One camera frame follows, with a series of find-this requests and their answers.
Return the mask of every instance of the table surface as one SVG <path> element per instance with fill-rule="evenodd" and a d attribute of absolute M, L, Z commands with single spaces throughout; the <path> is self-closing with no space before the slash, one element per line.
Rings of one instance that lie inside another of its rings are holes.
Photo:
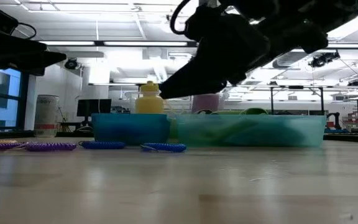
<path fill-rule="evenodd" d="M 358 223 L 358 143 L 0 152 L 0 224 L 16 223 Z"/>

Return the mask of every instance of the black cable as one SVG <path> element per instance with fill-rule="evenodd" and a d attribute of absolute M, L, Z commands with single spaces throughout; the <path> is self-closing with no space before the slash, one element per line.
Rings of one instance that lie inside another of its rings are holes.
<path fill-rule="evenodd" d="M 170 27 L 174 34 L 182 35 L 185 34 L 185 31 L 177 31 L 175 29 L 175 22 L 177 21 L 177 18 L 179 16 L 180 11 L 189 3 L 191 0 L 183 0 L 178 7 L 175 9 L 175 11 L 172 14 L 171 21 L 170 21 Z"/>
<path fill-rule="evenodd" d="M 30 24 L 23 23 L 23 22 L 20 22 L 19 25 L 26 26 L 26 27 L 30 27 L 30 28 L 34 31 L 34 34 L 33 34 L 32 36 L 26 38 L 26 40 L 33 39 L 33 38 L 37 35 L 37 29 L 35 29 L 34 26 L 32 26 L 32 25 L 30 25 Z"/>

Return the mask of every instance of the window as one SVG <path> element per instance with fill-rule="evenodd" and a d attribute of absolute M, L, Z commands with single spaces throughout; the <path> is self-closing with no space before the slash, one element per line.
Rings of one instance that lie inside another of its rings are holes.
<path fill-rule="evenodd" d="M 23 129 L 28 75 L 0 70 L 0 129 Z"/>

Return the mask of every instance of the yellow bottle cap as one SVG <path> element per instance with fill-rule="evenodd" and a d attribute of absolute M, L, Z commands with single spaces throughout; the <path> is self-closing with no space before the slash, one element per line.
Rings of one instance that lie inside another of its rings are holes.
<path fill-rule="evenodd" d="M 148 81 L 146 85 L 142 85 L 140 87 L 141 92 L 145 91 L 151 91 L 151 92 L 158 92 L 160 91 L 160 88 L 158 87 L 158 84 L 154 83 L 153 81 Z"/>

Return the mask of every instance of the blue plastic container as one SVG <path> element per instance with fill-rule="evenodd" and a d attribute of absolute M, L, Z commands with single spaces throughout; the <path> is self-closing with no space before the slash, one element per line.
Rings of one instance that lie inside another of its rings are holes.
<path fill-rule="evenodd" d="M 325 116 L 179 115 L 187 146 L 320 147 Z"/>
<path fill-rule="evenodd" d="M 92 114 L 96 141 L 166 143 L 170 123 L 165 114 Z"/>

